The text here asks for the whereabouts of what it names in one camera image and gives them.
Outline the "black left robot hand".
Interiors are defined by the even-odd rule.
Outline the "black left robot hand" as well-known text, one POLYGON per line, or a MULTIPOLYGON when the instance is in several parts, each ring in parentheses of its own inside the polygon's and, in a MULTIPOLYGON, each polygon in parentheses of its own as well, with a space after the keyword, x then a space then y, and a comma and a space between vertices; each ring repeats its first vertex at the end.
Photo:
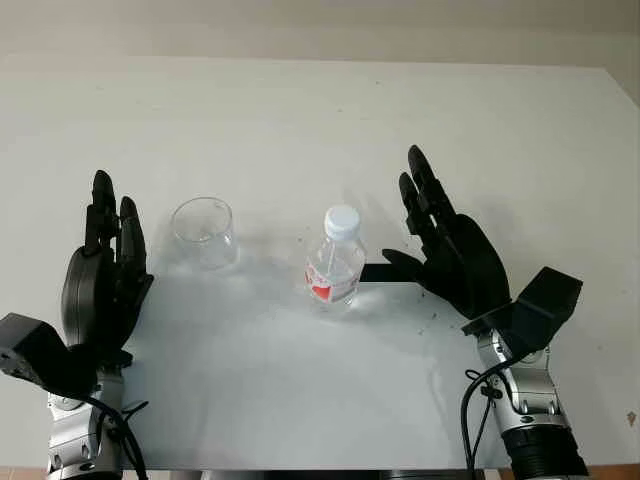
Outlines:
POLYGON ((84 243, 69 261, 61 296, 66 343, 96 367, 128 366, 124 350, 154 280, 135 202, 116 201, 111 177, 95 173, 84 243))

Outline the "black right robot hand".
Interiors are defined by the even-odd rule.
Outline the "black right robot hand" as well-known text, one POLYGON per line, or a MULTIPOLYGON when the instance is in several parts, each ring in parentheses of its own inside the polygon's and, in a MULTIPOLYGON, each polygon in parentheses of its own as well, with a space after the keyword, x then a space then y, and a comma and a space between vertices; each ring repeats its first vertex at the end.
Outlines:
POLYGON ((419 237, 423 262, 395 249, 383 257, 402 275, 475 319, 511 302, 504 265, 480 226, 454 209, 426 156, 413 145, 410 171, 399 176, 409 233, 419 237))

